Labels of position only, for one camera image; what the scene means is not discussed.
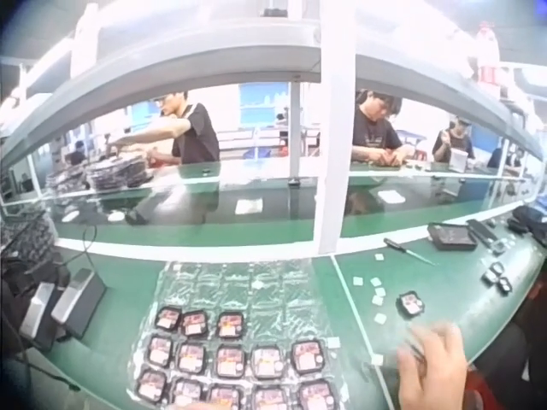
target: white wall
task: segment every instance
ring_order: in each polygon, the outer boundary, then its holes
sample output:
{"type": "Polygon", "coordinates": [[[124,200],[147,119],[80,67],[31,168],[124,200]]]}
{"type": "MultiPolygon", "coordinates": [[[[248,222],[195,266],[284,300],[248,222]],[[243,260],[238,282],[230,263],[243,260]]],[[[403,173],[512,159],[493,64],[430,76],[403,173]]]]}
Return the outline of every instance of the white wall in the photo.
{"type": "Polygon", "coordinates": [[[188,101],[207,107],[216,131],[235,131],[239,128],[238,84],[192,90],[188,94],[188,101]]]}
{"type": "Polygon", "coordinates": [[[302,85],[303,124],[305,126],[321,123],[321,85],[305,83],[302,85]]]}
{"type": "Polygon", "coordinates": [[[429,152],[435,144],[438,132],[448,127],[450,114],[422,102],[404,99],[401,112],[391,123],[396,130],[427,137],[422,144],[423,149],[429,152]]]}
{"type": "MultiPolygon", "coordinates": [[[[544,155],[547,155],[547,132],[536,132],[534,134],[536,138],[538,139],[539,143],[544,149],[544,155]]],[[[537,158],[534,158],[533,156],[529,155],[528,159],[526,160],[526,170],[531,175],[540,175],[543,171],[543,164],[540,160],[537,158]]]]}
{"type": "Polygon", "coordinates": [[[92,123],[93,132],[95,134],[106,134],[108,132],[123,133],[123,129],[131,124],[130,120],[126,116],[126,111],[123,108],[116,109],[115,111],[105,115],[101,115],[93,120],[92,123]]]}
{"type": "Polygon", "coordinates": [[[31,176],[31,171],[28,167],[28,161],[26,160],[26,157],[13,165],[12,169],[14,171],[15,180],[18,184],[22,181],[23,173],[25,173],[29,178],[31,176]]]}

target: metal tool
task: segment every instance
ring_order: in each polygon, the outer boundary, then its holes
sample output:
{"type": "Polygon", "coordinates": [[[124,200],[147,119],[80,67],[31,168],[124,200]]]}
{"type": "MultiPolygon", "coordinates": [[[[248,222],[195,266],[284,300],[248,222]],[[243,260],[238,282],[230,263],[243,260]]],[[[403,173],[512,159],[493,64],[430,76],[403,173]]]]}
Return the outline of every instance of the metal tool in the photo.
{"type": "Polygon", "coordinates": [[[426,264],[428,265],[431,265],[432,267],[435,267],[436,264],[434,264],[433,262],[431,262],[430,260],[424,258],[423,256],[421,255],[418,255],[416,254],[415,252],[413,252],[412,250],[409,250],[409,249],[406,249],[404,248],[402,245],[396,243],[396,242],[393,242],[392,240],[388,239],[387,237],[384,238],[384,243],[388,246],[388,248],[392,248],[392,249],[395,249],[395,250],[398,250],[399,252],[403,252],[404,254],[408,254],[410,256],[414,256],[414,258],[422,261],[422,262],[425,262],[426,264]]]}

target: cable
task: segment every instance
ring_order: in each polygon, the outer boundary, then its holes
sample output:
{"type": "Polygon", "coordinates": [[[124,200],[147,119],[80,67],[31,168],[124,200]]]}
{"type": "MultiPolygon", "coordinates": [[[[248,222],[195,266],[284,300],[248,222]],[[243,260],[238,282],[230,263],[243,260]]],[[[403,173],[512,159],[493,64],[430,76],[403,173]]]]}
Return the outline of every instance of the cable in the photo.
{"type": "MultiPolygon", "coordinates": [[[[65,267],[70,262],[75,261],[76,259],[80,258],[82,255],[85,255],[85,257],[87,258],[87,261],[89,262],[91,268],[93,269],[93,271],[96,272],[97,269],[95,268],[95,264],[91,260],[91,257],[90,257],[89,252],[88,252],[88,249],[95,243],[96,239],[97,239],[97,226],[96,225],[86,225],[85,228],[84,228],[84,231],[82,232],[82,243],[84,244],[84,250],[82,250],[78,254],[74,255],[72,258],[68,259],[67,261],[64,261],[61,265],[57,265],[56,266],[57,269],[60,268],[60,267],[65,267]],[[89,228],[93,228],[93,235],[91,236],[91,241],[89,241],[86,244],[85,243],[85,236],[86,236],[87,230],[89,228]]],[[[49,275],[47,275],[45,278],[42,278],[42,282],[46,282],[47,280],[49,280],[51,278],[51,276],[56,274],[57,269],[54,269],[49,275]]],[[[33,282],[33,283],[29,284],[25,289],[23,289],[19,293],[19,295],[16,296],[16,298],[24,296],[26,293],[28,293],[30,290],[33,290],[38,285],[39,284],[37,284],[36,282],[33,282]]]]}
{"type": "MultiPolygon", "coordinates": [[[[14,357],[14,360],[19,362],[19,363],[22,363],[26,366],[26,362],[22,359],[20,359],[19,357],[15,356],[14,357]]],[[[37,372],[40,372],[42,374],[44,374],[45,376],[47,376],[48,378],[52,378],[53,380],[56,380],[57,382],[61,382],[63,384],[66,384],[68,386],[68,388],[71,390],[71,391],[75,391],[75,392],[79,392],[81,391],[81,388],[79,386],[77,386],[76,384],[74,383],[71,383],[68,379],[66,378],[63,378],[61,376],[57,376],[51,372],[48,372],[47,370],[44,370],[43,368],[41,367],[38,367],[36,365],[34,365],[33,363],[28,363],[28,366],[31,368],[31,369],[34,369],[35,371],[37,372]]]]}

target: black t-shirt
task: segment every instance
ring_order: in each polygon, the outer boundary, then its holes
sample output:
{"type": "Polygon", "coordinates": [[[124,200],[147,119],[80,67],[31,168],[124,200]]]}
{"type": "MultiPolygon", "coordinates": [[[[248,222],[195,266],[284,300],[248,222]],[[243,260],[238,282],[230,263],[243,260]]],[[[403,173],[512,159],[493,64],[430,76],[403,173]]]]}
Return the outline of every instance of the black t-shirt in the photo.
{"type": "Polygon", "coordinates": [[[397,149],[403,144],[391,122],[388,120],[371,121],[359,106],[356,106],[353,119],[353,145],[369,148],[397,149]]]}
{"type": "Polygon", "coordinates": [[[219,140],[203,104],[189,105],[183,118],[190,121],[191,129],[174,140],[171,155],[181,158],[183,165],[220,161],[219,140]]]}
{"type": "MultiPolygon", "coordinates": [[[[433,145],[433,154],[437,152],[439,148],[441,148],[441,145],[443,145],[442,135],[443,132],[448,132],[448,135],[450,135],[450,147],[454,149],[459,149],[460,151],[465,151],[468,153],[468,158],[474,159],[475,154],[473,152],[473,144],[471,143],[471,138],[469,136],[464,136],[463,138],[456,138],[452,135],[450,130],[443,130],[438,133],[437,135],[437,141],[435,141],[435,145],[433,145]]],[[[439,162],[450,162],[451,153],[450,150],[447,149],[444,152],[443,158],[440,159],[439,162]]]]}
{"type": "Polygon", "coordinates": [[[80,151],[74,151],[70,154],[70,165],[79,165],[85,161],[85,154],[80,151]]]}
{"type": "Polygon", "coordinates": [[[29,179],[25,179],[24,181],[21,182],[21,186],[23,187],[23,190],[25,192],[32,192],[34,191],[34,184],[32,183],[32,180],[29,178],[29,179]]]}
{"type": "Polygon", "coordinates": [[[505,160],[505,165],[507,165],[508,167],[515,167],[515,168],[522,167],[521,160],[515,153],[507,155],[507,159],[505,160]]]}

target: table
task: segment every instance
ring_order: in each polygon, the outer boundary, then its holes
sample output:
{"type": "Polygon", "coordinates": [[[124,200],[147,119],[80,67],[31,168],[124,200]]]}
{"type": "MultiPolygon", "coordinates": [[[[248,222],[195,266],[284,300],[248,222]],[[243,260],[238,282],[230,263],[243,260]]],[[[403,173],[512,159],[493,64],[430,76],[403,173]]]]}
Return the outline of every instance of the table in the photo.
{"type": "MultiPolygon", "coordinates": [[[[100,243],[213,247],[311,241],[315,162],[303,163],[299,188],[291,188],[287,174],[276,168],[283,162],[267,160],[259,168],[235,162],[210,166],[207,172],[203,167],[172,168],[162,171],[154,184],[135,190],[44,201],[59,236],[67,239],[80,240],[86,226],[96,225],[100,243]]],[[[445,164],[432,164],[431,173],[354,164],[342,237],[423,226],[432,215],[437,221],[452,220],[526,199],[532,192],[526,180],[453,174],[445,164]],[[516,186],[516,195],[509,194],[509,185],[516,186]],[[395,201],[390,200],[393,194],[395,201]]],[[[5,209],[15,212],[20,207],[5,209]]]]}
{"type": "MultiPolygon", "coordinates": [[[[499,237],[514,240],[501,226],[496,231],[499,237]]],[[[396,373],[388,369],[379,377],[366,364],[370,363],[371,350],[387,358],[403,340],[408,322],[401,319],[395,309],[400,293],[415,290],[426,304],[426,311],[413,323],[428,324],[438,319],[455,321],[462,328],[467,358],[473,360],[520,306],[546,255],[533,239],[517,239],[511,250],[500,258],[515,289],[513,294],[503,297],[479,280],[485,263],[492,259],[485,249],[479,248],[473,253],[440,253],[427,240],[409,243],[409,247],[437,262],[438,267],[427,266],[389,249],[311,261],[332,334],[340,340],[341,348],[333,352],[347,383],[348,408],[389,408],[382,384],[391,392],[392,400],[397,400],[393,395],[397,387],[396,373]],[[375,259],[379,252],[385,258],[383,261],[375,259]],[[354,277],[362,278],[364,285],[354,286],[354,277]],[[371,278],[379,278],[386,291],[382,307],[371,304],[374,293],[371,278]],[[376,313],[387,316],[384,325],[374,322],[376,313]]],[[[65,257],[73,255],[72,251],[64,253],[65,257]]],[[[122,410],[140,408],[126,393],[126,366],[130,347],[152,303],[158,272],[164,264],[101,255],[93,255],[92,259],[109,287],[108,293],[83,340],[57,344],[46,357],[60,372],[111,406],[122,410]]],[[[70,264],[72,270],[85,266],[83,257],[70,264]]]]}

